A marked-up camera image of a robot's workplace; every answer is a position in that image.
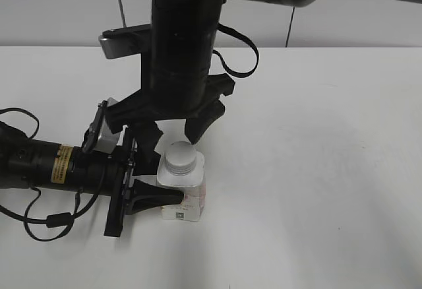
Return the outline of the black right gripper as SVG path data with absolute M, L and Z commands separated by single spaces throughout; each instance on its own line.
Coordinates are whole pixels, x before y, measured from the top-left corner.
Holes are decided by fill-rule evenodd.
M 210 75 L 206 79 L 204 94 L 190 103 L 189 97 L 170 89 L 156 95 L 138 90 L 124 100 L 110 106 L 105 113 L 112 132 L 124 125 L 133 124 L 137 152 L 146 164 L 155 156 L 155 148 L 163 132 L 155 121 L 184 119 L 185 136 L 195 145 L 209 126 L 225 113 L 220 96 L 232 95 L 235 81 L 227 74 Z

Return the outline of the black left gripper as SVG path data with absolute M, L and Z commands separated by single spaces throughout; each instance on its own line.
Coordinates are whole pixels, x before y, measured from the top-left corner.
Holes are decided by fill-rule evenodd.
M 73 175 L 75 182 L 81 184 L 76 199 L 80 199 L 81 193 L 91 193 L 92 197 L 83 208 L 75 208 L 74 217 L 80 218 L 86 214 L 100 195 L 109 196 L 104 230 L 107 237 L 118 238 L 121 235 L 125 215 L 179 205 L 184 199 L 184 193 L 180 190 L 155 186 L 161 155 L 153 151 L 147 157 L 140 148 L 134 155 L 134 149 L 133 134 L 126 129 L 123 143 L 113 147 L 110 153 L 96 149 L 83 150 L 75 160 Z M 133 156 L 134 168 L 131 165 Z M 127 192 L 131 172 L 134 183 Z

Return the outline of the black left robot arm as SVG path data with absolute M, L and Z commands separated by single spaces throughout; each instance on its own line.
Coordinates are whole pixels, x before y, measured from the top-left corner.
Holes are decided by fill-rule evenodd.
M 23 223 L 28 235 L 35 235 L 31 225 L 62 228 L 59 238 L 66 236 L 75 221 L 86 214 L 100 195 L 108 196 L 109 207 L 104 235 L 118 238 L 127 215 L 178 205 L 184 198 L 176 189 L 156 187 L 132 176 L 138 171 L 151 174 L 158 167 L 158 154 L 146 165 L 138 158 L 135 140 L 125 131 L 123 142 L 111 153 L 83 152 L 78 146 L 31 139 L 14 127 L 1 124 L 1 188 L 31 189 L 37 194 L 42 189 L 75 192 L 75 205 L 71 212 L 50 214 L 45 218 L 29 215 L 33 203 L 23 214 L 5 207 L 1 213 Z

